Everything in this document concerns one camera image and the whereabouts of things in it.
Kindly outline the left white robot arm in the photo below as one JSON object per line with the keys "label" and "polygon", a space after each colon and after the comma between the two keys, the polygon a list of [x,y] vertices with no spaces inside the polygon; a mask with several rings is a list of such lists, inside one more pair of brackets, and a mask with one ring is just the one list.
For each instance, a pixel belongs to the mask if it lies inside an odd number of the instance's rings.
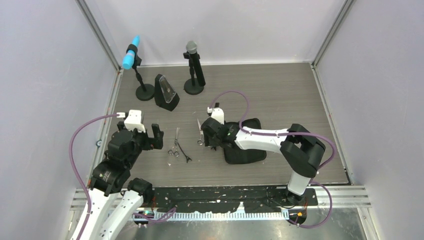
{"label": "left white robot arm", "polygon": [[153,185],[141,178],[129,180],[131,169],[142,151],[163,148],[164,132],[156,123],[153,136],[138,127],[118,123],[104,153],[93,170],[83,214],[71,237],[73,240],[114,240],[139,207],[154,199]]}

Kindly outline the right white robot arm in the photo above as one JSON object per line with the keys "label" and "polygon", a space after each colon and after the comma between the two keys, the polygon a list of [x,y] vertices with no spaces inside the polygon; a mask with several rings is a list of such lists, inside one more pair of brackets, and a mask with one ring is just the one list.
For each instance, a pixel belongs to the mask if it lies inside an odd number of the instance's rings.
{"label": "right white robot arm", "polygon": [[239,122],[221,123],[209,117],[201,125],[204,144],[221,147],[230,165],[263,161],[267,152],[280,154],[292,169],[284,192],[289,205],[299,205],[306,197],[306,188],[317,175],[326,146],[302,125],[288,129],[264,130],[241,126]]}

